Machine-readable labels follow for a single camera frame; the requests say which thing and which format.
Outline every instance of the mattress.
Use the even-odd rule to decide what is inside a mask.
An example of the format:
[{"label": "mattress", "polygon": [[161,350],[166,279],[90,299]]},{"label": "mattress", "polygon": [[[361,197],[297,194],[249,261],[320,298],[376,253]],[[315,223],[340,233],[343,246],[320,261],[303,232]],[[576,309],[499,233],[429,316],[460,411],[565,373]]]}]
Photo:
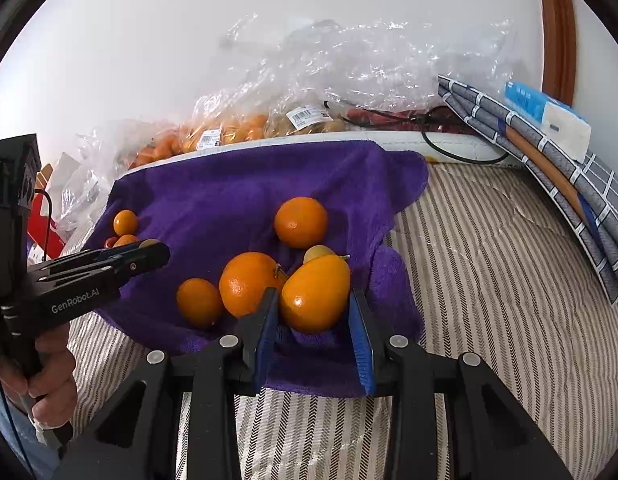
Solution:
[{"label": "mattress", "polygon": [[[577,480],[618,447],[618,302],[610,306],[582,248],[524,170],[434,164],[428,189],[385,243],[403,257],[428,352],[481,355]],[[148,349],[96,314],[71,325],[80,433]],[[185,395],[176,478],[186,478]],[[391,399],[263,390],[236,397],[245,479],[380,479]],[[439,478],[448,477],[444,402]]]}]

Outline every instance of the human hand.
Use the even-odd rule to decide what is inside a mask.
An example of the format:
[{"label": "human hand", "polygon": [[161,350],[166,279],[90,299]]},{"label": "human hand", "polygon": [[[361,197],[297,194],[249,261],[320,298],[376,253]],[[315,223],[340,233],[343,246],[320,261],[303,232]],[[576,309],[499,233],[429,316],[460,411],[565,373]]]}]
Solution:
[{"label": "human hand", "polygon": [[28,381],[9,358],[0,358],[0,379],[5,393],[19,408],[20,396],[45,396],[33,406],[35,420],[56,428],[70,420],[78,401],[73,379],[75,358],[67,348],[69,324],[59,326],[36,339],[36,350],[47,354],[42,371]]}]

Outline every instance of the purple towel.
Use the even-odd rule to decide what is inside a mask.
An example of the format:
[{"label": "purple towel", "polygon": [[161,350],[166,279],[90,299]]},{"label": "purple towel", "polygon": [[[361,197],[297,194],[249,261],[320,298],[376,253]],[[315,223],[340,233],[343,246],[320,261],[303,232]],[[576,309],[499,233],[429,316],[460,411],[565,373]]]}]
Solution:
[{"label": "purple towel", "polygon": [[[371,309],[397,332],[417,339],[422,319],[404,262],[382,244],[393,216],[426,187],[424,158],[385,152],[370,141],[268,146],[147,168],[118,180],[105,213],[86,243],[102,247],[121,209],[140,218],[138,238],[157,238],[171,250],[160,270],[134,278],[121,299],[100,315],[136,341],[172,354],[201,349],[230,331],[228,314],[211,330],[193,329],[176,307],[188,278],[217,285],[236,254],[260,251],[285,269],[297,269],[304,251],[280,242],[273,218],[294,196],[312,196],[329,214],[324,244],[350,254],[352,287],[366,291]],[[329,332],[302,335],[281,325],[266,383],[276,389],[331,397],[363,396],[345,317]]]}]

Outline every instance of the silver bolt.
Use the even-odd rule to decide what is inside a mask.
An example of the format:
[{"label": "silver bolt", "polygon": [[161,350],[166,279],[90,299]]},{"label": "silver bolt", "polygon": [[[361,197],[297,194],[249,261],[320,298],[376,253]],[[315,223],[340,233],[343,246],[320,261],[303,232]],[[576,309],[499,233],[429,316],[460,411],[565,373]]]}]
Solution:
[{"label": "silver bolt", "polygon": [[466,354],[464,354],[462,356],[462,360],[464,361],[465,364],[469,366],[477,366],[480,364],[480,362],[482,362],[482,359],[480,359],[480,356],[477,354],[474,354],[473,352],[467,352]]},{"label": "silver bolt", "polygon": [[239,339],[233,334],[223,335],[220,338],[220,346],[222,348],[233,348],[238,344]]},{"label": "silver bolt", "polygon": [[164,361],[164,352],[162,350],[152,350],[147,354],[147,362],[150,365],[156,365]]},{"label": "silver bolt", "polygon": [[403,335],[392,335],[389,338],[389,344],[395,348],[404,348],[409,344],[409,340]]}]

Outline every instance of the light blue sleeve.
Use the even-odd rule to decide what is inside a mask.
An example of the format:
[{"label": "light blue sleeve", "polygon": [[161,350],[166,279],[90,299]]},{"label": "light blue sleeve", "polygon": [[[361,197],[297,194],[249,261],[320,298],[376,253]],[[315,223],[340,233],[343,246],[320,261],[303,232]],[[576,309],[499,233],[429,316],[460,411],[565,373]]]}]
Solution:
[{"label": "light blue sleeve", "polygon": [[[20,440],[22,441],[22,446],[25,449],[26,456],[28,457],[29,462],[31,462],[34,472],[36,473],[36,477],[38,480],[50,480],[55,469],[60,463],[58,454],[54,450],[38,442],[36,439],[36,430],[24,413],[12,406],[11,403],[9,403],[9,410],[11,412],[11,416],[13,417],[13,422],[16,425],[16,430],[20,435]],[[11,424],[7,418],[7,412],[4,410],[1,397],[0,432],[9,443],[16,456],[20,459],[20,462],[22,462],[26,467],[24,457],[20,452],[20,447],[18,446],[18,442],[13,435]]]}]

